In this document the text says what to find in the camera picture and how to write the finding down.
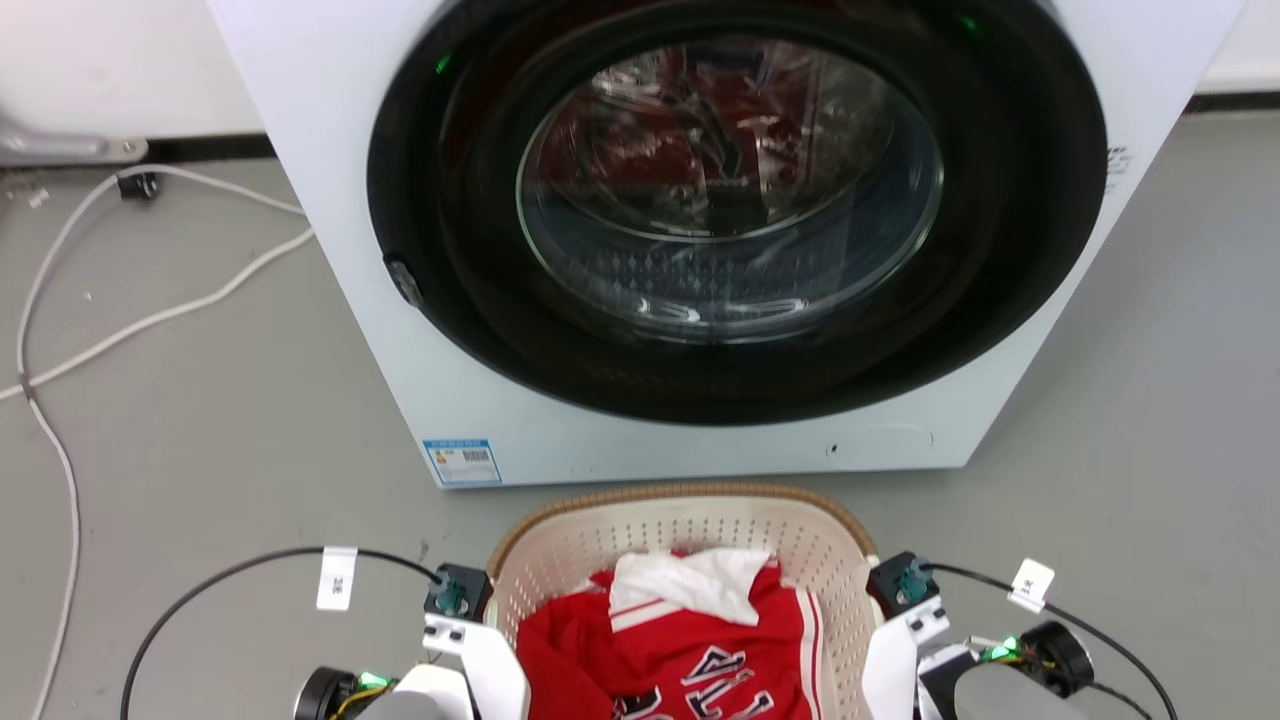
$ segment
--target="black door frame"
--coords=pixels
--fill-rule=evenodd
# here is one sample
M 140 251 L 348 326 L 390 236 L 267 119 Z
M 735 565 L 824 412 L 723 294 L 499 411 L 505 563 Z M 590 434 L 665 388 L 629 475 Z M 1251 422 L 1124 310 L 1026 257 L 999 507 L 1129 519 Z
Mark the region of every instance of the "black door frame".
M 942 152 L 938 217 L 891 282 L 803 338 L 620 340 L 529 250 L 518 159 L 595 69 L 731 33 L 838 53 L 897 87 Z M 476 360 L 594 410 L 732 425 L 864 406 L 989 350 L 1075 265 L 1105 177 L 1092 79 L 1033 0 L 460 0 L 388 90 L 369 202 L 402 293 Z

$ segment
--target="red jersey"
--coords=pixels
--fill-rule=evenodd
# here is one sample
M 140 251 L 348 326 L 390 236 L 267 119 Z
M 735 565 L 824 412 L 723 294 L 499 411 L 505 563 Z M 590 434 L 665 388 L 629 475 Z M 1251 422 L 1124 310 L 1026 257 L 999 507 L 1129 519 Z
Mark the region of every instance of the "red jersey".
M 751 587 L 756 626 L 666 601 L 609 616 L 607 592 L 548 602 L 520 624 L 530 720 L 820 720 L 822 619 L 776 562 Z M 598 584 L 608 587 L 612 574 Z

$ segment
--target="front-loading washing machine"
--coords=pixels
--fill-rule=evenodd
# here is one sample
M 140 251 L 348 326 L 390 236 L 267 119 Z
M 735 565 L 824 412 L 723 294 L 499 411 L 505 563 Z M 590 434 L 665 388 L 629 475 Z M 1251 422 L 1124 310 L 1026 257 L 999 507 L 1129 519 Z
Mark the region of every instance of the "front-loading washing machine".
M 1235 0 L 210 0 L 444 487 L 969 460 Z

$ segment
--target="washing machine door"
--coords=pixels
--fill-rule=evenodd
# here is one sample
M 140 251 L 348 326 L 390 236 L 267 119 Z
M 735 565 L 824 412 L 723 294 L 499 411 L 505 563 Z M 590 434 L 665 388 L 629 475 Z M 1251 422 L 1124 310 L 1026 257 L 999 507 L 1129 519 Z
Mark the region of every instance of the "washing machine door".
M 494 370 L 634 418 L 884 400 L 1076 261 L 1097 94 L 1030 0 L 460 0 L 379 114 L 404 297 Z

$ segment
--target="yellow wire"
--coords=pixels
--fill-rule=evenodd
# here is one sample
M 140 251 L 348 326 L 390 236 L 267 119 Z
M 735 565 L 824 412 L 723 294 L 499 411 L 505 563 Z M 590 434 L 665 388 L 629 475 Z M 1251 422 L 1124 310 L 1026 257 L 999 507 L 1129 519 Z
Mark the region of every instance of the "yellow wire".
M 367 691 L 360 691 L 358 693 L 356 693 L 356 694 L 348 697 L 347 700 L 342 701 L 342 705 L 339 705 L 338 710 L 333 715 L 329 716 L 329 720 L 339 720 L 343 716 L 343 714 L 347 712 L 347 707 L 349 707 L 351 703 L 361 701 L 361 700 L 365 700 L 365 698 L 369 698 L 369 697 L 378 697 L 378 696 L 383 694 L 384 692 L 387 692 L 385 687 L 383 687 L 383 688 L 369 688 Z

